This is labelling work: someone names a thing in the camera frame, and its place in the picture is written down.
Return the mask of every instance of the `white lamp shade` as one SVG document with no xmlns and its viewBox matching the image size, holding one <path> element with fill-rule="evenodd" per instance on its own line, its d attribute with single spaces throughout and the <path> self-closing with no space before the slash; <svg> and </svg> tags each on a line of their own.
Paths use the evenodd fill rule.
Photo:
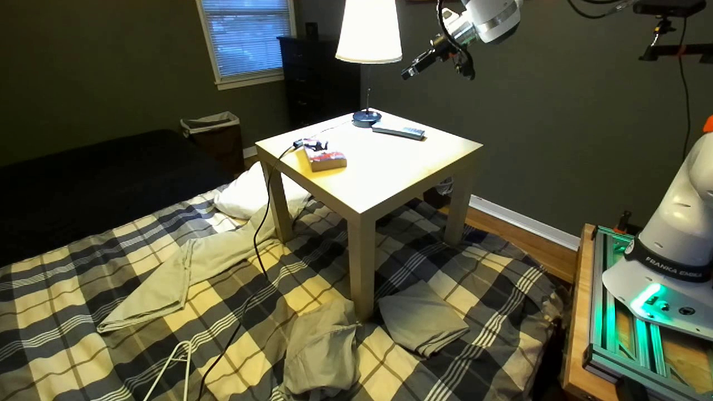
<svg viewBox="0 0 713 401">
<path fill-rule="evenodd" d="M 355 65 L 401 60 L 396 0 L 346 0 L 337 60 Z"/>
</svg>

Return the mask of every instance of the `table leg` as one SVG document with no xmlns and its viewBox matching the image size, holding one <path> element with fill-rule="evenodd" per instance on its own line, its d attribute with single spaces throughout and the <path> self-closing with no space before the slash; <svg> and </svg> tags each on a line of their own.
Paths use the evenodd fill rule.
<svg viewBox="0 0 713 401">
<path fill-rule="evenodd" d="M 349 246 L 349 295 L 355 300 L 357 319 L 369 321 L 374 313 L 374 274 L 377 274 L 377 217 L 347 217 Z"/>
<path fill-rule="evenodd" d="M 475 186 L 475 163 L 463 161 L 452 175 L 452 191 L 448 205 L 445 242 L 455 244 L 463 239 L 466 211 Z"/>
<path fill-rule="evenodd" d="M 271 195 L 271 215 L 275 225 L 275 233 L 282 242 L 288 242 L 292 233 L 292 215 L 284 200 L 282 174 L 273 168 L 269 163 L 261 161 L 264 185 Z"/>
</svg>

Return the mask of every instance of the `plaid bedspread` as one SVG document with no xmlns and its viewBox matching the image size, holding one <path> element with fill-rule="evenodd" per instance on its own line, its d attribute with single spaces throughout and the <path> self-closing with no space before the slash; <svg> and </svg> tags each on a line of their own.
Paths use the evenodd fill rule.
<svg viewBox="0 0 713 401">
<path fill-rule="evenodd" d="M 184 387 L 196 399 L 200 383 L 203 399 L 284 399 L 289 322 L 347 295 L 346 223 L 321 205 L 299 215 L 288 244 L 268 240 L 261 260 L 191 285 L 181 312 L 96 332 L 181 242 L 238 227 L 214 209 L 215 194 L 0 268 L 0 399 L 144 399 L 164 364 L 151 399 Z M 561 313 L 552 283 L 495 235 L 467 229 L 445 246 L 441 229 L 444 215 L 423 203 L 378 220 L 377 295 L 426 280 L 469 330 L 423 359 L 377 315 L 357 330 L 358 383 L 339 399 L 525 397 Z M 191 351 L 167 362 L 177 343 Z"/>
</svg>

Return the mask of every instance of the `window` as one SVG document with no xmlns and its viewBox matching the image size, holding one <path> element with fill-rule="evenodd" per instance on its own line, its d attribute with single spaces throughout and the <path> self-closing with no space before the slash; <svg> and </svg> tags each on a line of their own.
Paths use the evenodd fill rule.
<svg viewBox="0 0 713 401">
<path fill-rule="evenodd" d="M 282 77 L 278 35 L 294 33 L 292 0 L 196 0 L 218 88 Z"/>
</svg>

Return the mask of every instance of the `window frame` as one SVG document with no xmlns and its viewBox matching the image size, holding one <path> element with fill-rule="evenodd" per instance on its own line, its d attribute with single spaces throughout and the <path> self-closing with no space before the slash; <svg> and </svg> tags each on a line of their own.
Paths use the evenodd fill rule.
<svg viewBox="0 0 713 401">
<path fill-rule="evenodd" d="M 211 65 L 211 71 L 214 71 L 214 84 L 218 87 L 218 92 L 284 79 L 282 68 L 264 68 L 264 71 L 238 73 L 238 76 L 220 76 L 215 39 L 214 39 L 214 30 L 210 27 L 210 14 L 205 11 L 203 2 L 205 0 L 196 0 L 196 9 L 198 9 L 198 19 L 200 19 L 200 29 L 203 29 L 210 65 Z M 294 22 L 297 19 L 294 17 L 294 0 L 284 0 L 284 14 L 288 14 L 288 35 L 294 35 L 297 33 L 297 29 L 294 29 L 294 25 L 297 25 Z"/>
</svg>

